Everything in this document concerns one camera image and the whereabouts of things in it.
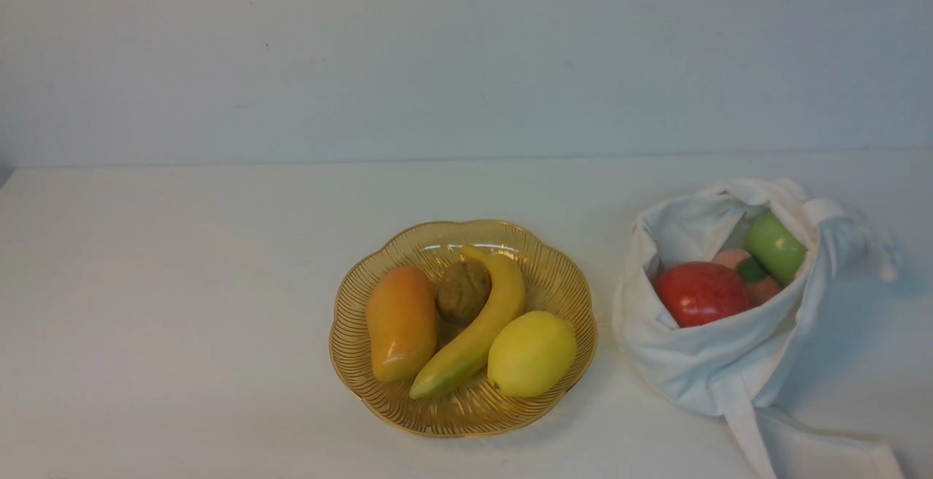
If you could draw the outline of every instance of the lemon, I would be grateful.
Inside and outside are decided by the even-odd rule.
[[[550,389],[577,356],[574,326],[531,311],[503,327],[489,348],[489,382],[504,395],[533,397]]]

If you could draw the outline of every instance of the orange mango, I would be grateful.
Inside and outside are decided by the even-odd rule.
[[[416,376],[437,347],[434,289],[416,266],[391,270],[366,307],[372,374],[382,382]]]

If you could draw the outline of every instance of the banana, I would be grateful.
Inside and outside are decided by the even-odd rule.
[[[411,384],[411,399],[436,397],[453,392],[466,379],[486,366],[489,347],[499,332],[524,312],[526,287],[518,264],[509,257],[486,254],[476,247],[463,246],[460,253],[486,267],[493,289],[480,315],[440,349],[421,369]]]

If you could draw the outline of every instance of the amber glass bowl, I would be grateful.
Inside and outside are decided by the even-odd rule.
[[[463,244],[511,256],[526,281],[526,310],[546,310],[574,325],[577,357],[560,382],[543,395],[505,397],[493,389],[481,370],[455,392],[412,400],[407,395],[411,380],[381,383],[373,377],[366,303],[376,283],[396,267],[417,265],[437,285],[444,269],[460,260]],[[440,345],[457,332],[456,327],[441,323]],[[337,291],[330,330],[330,359],[350,392],[383,421],[427,437],[484,437],[527,426],[563,399],[595,353],[596,320],[583,273],[560,251],[521,227],[499,220],[427,222],[397,234],[347,273]]]

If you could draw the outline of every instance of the white cloth bag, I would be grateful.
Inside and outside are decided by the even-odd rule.
[[[651,281],[660,266],[710,260],[769,209],[807,247],[797,278],[760,307],[699,327],[681,327]],[[791,180],[736,179],[667,200],[639,215],[613,302],[613,333],[639,375],[674,403],[725,416],[761,479],[900,479],[880,442],[820,435],[769,408],[838,270],[869,255],[882,279],[897,277],[896,249],[856,209],[812,198]],[[780,449],[780,459],[769,457]]]

